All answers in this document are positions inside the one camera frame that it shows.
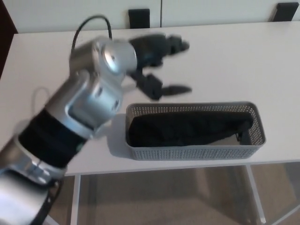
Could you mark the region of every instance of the robotic hand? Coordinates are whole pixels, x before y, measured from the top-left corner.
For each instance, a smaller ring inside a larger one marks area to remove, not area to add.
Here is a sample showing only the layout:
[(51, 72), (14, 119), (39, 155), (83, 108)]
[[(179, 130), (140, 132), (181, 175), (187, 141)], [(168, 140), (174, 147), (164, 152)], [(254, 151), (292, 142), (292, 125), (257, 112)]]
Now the robotic hand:
[(143, 75), (143, 68), (188, 48), (180, 37), (155, 34), (129, 41), (98, 37), (74, 49), (69, 78), (0, 151), (0, 224), (43, 223), (70, 160), (120, 108), (126, 75), (153, 100), (191, 91), (164, 88), (154, 75)]

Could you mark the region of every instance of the black cloth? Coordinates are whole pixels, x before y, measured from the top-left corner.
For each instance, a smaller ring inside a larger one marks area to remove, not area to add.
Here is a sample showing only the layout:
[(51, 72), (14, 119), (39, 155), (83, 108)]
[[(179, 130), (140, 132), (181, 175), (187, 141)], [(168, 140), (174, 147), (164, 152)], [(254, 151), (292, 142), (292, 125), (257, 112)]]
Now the black cloth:
[(168, 112), (135, 117), (128, 130), (132, 147), (206, 145), (248, 131), (248, 112)]

